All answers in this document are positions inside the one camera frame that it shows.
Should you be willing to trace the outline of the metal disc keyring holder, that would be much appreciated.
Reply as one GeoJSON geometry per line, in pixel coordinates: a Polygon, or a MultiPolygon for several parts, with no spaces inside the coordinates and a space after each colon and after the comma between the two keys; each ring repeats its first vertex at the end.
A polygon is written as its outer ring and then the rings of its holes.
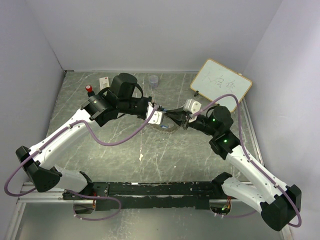
{"type": "Polygon", "coordinates": [[[164,134],[171,134],[179,129],[179,126],[171,119],[164,119],[161,124],[149,124],[148,126],[164,134]]]}

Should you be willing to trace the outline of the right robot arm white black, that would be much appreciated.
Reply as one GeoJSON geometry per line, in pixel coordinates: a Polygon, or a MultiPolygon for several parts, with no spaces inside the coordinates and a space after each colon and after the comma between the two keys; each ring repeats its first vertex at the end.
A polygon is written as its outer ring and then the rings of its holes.
{"type": "Polygon", "coordinates": [[[270,228],[281,231],[300,213],[302,191],[274,176],[249,153],[243,141],[230,130],[234,121],[225,106],[213,106],[209,111],[210,114],[200,114],[192,122],[191,113],[183,108],[167,110],[165,115],[185,129],[193,128],[211,136],[209,145],[213,152],[236,167],[253,185],[247,186],[223,173],[216,177],[220,182],[212,186],[213,195],[242,201],[260,213],[270,228]]]}

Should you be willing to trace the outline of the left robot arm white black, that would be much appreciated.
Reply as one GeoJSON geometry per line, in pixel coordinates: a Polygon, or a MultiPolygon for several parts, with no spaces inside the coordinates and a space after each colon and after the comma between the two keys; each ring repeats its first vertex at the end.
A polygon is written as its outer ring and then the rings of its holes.
{"type": "Polygon", "coordinates": [[[129,73],[115,76],[111,85],[98,93],[94,93],[89,85],[86,89],[89,98],[66,123],[42,142],[30,148],[21,146],[16,151],[20,161],[25,163],[24,171],[40,193],[60,187],[75,192],[83,200],[89,199],[94,192],[91,179],[82,171],[57,166],[58,156],[86,133],[90,133],[100,145],[113,147],[127,142],[142,130],[139,127],[118,142],[98,139],[93,130],[116,120],[119,114],[137,116],[144,120],[143,126],[153,123],[152,118],[157,115],[158,106],[152,102],[151,97],[133,97],[135,89],[140,92],[143,89],[136,77],[129,73]]]}

